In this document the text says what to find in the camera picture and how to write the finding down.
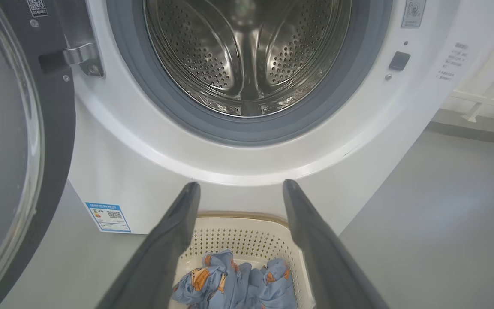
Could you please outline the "grey rubber door gasket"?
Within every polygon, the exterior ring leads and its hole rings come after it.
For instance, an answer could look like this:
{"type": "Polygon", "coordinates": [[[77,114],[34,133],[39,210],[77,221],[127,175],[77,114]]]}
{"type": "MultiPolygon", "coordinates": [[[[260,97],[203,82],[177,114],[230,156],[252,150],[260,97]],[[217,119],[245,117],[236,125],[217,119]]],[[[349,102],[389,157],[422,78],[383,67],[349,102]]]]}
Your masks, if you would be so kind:
{"type": "Polygon", "coordinates": [[[150,41],[143,0],[107,0],[118,51],[149,100],[186,131],[233,146],[286,142],[333,116],[355,93],[384,43],[394,0],[352,0],[341,51],[322,83],[299,104],[259,118],[236,118],[196,103],[173,81],[150,41]]]}

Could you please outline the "grey caution sticker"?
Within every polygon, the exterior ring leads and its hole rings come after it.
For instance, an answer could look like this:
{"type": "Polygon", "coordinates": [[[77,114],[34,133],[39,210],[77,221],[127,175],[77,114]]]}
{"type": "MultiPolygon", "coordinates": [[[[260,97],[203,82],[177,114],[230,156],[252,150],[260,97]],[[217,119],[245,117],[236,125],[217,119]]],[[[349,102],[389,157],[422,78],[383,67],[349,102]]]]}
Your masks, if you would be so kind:
{"type": "Polygon", "coordinates": [[[426,1],[427,0],[406,0],[401,23],[402,29],[417,29],[420,27],[426,1]]]}

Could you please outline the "white QR code sticker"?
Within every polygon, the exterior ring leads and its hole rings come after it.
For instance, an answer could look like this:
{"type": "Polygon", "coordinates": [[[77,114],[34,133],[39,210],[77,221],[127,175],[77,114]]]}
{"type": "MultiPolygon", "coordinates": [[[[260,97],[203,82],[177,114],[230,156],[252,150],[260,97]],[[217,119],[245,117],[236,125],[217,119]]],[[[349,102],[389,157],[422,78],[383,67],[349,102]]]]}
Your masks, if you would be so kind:
{"type": "Polygon", "coordinates": [[[26,3],[33,18],[48,16],[48,9],[45,0],[26,0],[26,3]]]}

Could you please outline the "stainless steel washing machine drum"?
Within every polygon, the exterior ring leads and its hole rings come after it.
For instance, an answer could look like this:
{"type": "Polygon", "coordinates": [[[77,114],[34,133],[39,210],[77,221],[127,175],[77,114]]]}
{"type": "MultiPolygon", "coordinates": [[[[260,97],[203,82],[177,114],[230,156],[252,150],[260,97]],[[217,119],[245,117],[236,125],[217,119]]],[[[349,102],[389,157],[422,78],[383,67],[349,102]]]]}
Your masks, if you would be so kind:
{"type": "Polygon", "coordinates": [[[196,103],[277,114],[314,91],[342,49],[352,0],[143,0],[150,41],[196,103]]]}

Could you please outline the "black door latch socket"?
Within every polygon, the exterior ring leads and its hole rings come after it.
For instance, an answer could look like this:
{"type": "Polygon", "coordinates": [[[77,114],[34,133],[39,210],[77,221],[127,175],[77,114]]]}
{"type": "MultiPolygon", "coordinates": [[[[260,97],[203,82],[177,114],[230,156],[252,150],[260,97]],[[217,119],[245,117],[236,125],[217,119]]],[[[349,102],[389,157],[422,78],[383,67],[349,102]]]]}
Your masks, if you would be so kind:
{"type": "Polygon", "coordinates": [[[410,60],[410,54],[396,51],[389,64],[389,69],[402,72],[410,60]]]}

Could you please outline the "washing machine door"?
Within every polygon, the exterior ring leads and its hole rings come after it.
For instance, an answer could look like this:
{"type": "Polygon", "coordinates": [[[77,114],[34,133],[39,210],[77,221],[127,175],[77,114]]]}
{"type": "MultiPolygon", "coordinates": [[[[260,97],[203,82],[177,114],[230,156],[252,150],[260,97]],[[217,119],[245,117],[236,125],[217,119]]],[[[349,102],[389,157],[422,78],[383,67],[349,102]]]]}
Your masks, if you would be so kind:
{"type": "Polygon", "coordinates": [[[74,69],[45,74],[40,55],[96,43],[86,0],[0,0],[0,303],[59,205],[76,135],[74,69]]]}

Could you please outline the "blue energy label sticker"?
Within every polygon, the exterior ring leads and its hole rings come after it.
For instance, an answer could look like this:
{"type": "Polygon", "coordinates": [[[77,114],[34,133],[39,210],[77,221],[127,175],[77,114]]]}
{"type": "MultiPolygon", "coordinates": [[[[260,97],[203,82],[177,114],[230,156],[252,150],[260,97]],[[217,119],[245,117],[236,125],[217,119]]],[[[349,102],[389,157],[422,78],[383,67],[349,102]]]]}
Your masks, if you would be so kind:
{"type": "Polygon", "coordinates": [[[102,232],[131,233],[119,205],[86,202],[87,209],[102,232]]]}

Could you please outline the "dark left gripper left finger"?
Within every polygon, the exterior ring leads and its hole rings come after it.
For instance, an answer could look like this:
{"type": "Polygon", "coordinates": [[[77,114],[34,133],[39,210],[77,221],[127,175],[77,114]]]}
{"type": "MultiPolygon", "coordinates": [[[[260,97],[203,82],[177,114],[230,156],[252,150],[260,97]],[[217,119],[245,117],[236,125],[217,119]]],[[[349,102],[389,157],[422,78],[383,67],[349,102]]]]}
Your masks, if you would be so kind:
{"type": "Polygon", "coordinates": [[[167,309],[180,255],[188,248],[201,197],[189,182],[145,237],[97,309],[167,309]]]}

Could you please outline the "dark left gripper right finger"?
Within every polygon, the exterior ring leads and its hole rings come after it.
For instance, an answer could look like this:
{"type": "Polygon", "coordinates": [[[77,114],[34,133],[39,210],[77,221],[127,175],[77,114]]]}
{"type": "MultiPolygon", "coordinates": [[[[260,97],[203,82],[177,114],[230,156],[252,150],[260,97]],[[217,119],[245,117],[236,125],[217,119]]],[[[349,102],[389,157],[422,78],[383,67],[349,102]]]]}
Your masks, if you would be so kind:
{"type": "Polygon", "coordinates": [[[389,309],[300,185],[283,182],[289,230],[302,250],[316,309],[389,309]]]}

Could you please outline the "blue patterned garment orange print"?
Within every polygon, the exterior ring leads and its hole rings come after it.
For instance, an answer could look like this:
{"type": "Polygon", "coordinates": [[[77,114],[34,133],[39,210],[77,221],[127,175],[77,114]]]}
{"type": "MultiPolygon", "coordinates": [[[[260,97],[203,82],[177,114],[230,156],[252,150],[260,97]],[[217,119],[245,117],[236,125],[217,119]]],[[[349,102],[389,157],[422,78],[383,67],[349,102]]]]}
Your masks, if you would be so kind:
{"type": "Polygon", "coordinates": [[[246,309],[252,269],[235,262],[230,250],[204,254],[202,266],[173,286],[171,299],[189,309],[246,309]]]}
{"type": "Polygon", "coordinates": [[[291,269],[284,259],[251,270],[244,309],[297,309],[291,269]]]}

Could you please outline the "cream perforated laundry basket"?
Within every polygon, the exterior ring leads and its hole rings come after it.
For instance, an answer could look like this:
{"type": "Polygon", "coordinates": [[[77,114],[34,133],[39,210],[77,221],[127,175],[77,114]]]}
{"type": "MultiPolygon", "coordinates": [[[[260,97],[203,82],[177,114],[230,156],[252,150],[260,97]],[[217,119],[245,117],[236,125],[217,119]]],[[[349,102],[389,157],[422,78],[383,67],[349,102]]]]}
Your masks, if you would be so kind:
{"type": "Polygon", "coordinates": [[[257,213],[207,212],[198,215],[190,245],[180,255],[173,283],[202,266],[203,254],[231,250],[236,264],[260,268],[282,258],[292,276],[297,309],[315,309],[302,250],[292,240],[286,221],[257,213]]]}

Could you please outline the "metal door hinge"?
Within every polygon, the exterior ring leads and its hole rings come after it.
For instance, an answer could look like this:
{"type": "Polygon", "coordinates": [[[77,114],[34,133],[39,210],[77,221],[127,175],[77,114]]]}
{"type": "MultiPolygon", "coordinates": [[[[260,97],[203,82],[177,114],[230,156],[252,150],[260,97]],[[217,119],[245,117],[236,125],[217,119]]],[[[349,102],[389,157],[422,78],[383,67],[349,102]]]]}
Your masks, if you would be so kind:
{"type": "Polygon", "coordinates": [[[100,78],[105,76],[105,69],[103,68],[98,47],[92,42],[80,47],[40,55],[38,60],[45,74],[62,72],[65,69],[77,66],[87,76],[100,78]]]}

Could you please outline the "white front-load washing machine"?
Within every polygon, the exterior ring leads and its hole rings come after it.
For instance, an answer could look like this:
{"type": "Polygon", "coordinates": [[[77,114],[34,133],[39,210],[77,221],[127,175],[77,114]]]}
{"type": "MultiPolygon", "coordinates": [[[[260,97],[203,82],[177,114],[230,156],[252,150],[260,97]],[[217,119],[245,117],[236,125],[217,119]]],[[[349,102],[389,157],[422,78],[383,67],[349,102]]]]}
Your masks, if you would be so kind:
{"type": "Polygon", "coordinates": [[[233,146],[163,114],[118,51],[107,0],[86,2],[105,76],[74,74],[70,181],[85,203],[119,205],[131,233],[141,234],[192,181],[201,186],[201,212],[285,217],[287,179],[341,233],[494,39],[494,0],[427,0],[417,29],[401,28],[406,0],[394,0],[382,49],[343,107],[286,142],[233,146]],[[410,54],[402,72],[389,69],[396,52],[410,54]]]}

